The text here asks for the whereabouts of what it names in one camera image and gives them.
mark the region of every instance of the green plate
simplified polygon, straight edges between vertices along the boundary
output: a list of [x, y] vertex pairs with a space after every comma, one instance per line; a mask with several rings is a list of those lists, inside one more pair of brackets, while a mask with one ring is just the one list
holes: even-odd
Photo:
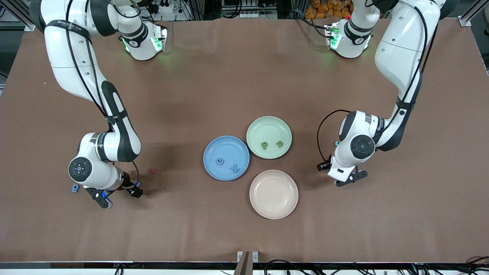
[[263, 116], [248, 127], [246, 142], [255, 155], [264, 159], [276, 159], [290, 148], [292, 132], [278, 117]]

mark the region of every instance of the white plate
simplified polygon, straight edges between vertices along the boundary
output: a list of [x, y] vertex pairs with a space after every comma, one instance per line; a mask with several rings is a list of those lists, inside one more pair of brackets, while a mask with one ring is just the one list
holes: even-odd
[[258, 214], [277, 220], [294, 211], [299, 191], [289, 175], [279, 170], [268, 170], [256, 176], [251, 183], [249, 199]]

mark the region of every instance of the brown table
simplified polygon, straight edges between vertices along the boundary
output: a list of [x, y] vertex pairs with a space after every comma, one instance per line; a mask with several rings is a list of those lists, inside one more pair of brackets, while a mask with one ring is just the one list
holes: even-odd
[[[167, 52], [146, 62], [116, 36], [94, 39], [143, 143], [136, 162], [146, 195], [114, 193], [109, 210], [71, 193], [67, 174], [81, 137], [106, 124], [93, 103], [58, 86], [41, 33], [26, 33], [0, 97], [0, 260], [232, 261], [255, 250], [262, 261], [463, 262], [488, 254], [489, 79], [470, 29], [455, 19], [440, 23], [400, 147], [375, 153], [361, 167], [369, 176], [342, 188], [316, 170], [326, 114], [392, 111], [397, 90], [374, 64], [388, 23], [379, 21], [352, 60], [293, 20], [168, 23]], [[233, 182], [211, 178], [206, 145], [222, 135], [245, 140], [264, 115], [291, 127], [287, 154], [252, 156]], [[343, 117], [323, 126], [327, 154]], [[134, 176], [130, 164], [117, 165]], [[268, 169], [287, 172], [299, 189], [282, 220], [262, 218], [249, 202], [251, 181]]]

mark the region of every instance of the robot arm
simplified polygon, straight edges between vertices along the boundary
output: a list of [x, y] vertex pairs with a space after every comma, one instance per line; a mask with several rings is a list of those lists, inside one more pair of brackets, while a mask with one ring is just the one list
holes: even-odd
[[376, 148], [389, 151], [400, 144], [422, 82], [419, 64], [444, 2], [403, 0], [392, 10], [392, 20], [377, 48], [375, 64], [396, 86], [398, 98], [390, 118], [360, 111], [344, 118], [339, 131], [340, 144], [329, 161], [320, 165], [322, 170], [328, 170], [337, 186], [366, 177], [366, 171], [353, 170], [367, 161]]
[[[141, 142], [115, 86], [107, 81], [93, 52], [92, 36], [109, 36], [119, 30], [126, 50], [146, 60], [162, 50], [160, 26], [144, 23], [129, 6], [115, 7], [107, 0], [35, 0], [30, 6], [36, 26], [44, 32], [47, 54], [58, 84], [67, 92], [94, 102], [110, 129], [86, 134], [70, 162], [68, 173], [82, 184], [103, 208], [111, 202], [103, 196], [125, 189], [140, 197], [136, 183], [115, 167], [113, 161], [132, 162], [141, 152]], [[73, 115], [76, 126], [82, 115]]]

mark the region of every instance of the blue plate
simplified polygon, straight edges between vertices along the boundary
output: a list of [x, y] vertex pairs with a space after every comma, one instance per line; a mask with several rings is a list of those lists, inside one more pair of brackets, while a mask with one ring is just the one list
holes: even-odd
[[205, 170], [220, 181], [239, 178], [248, 165], [248, 147], [237, 137], [218, 137], [211, 141], [204, 151]]

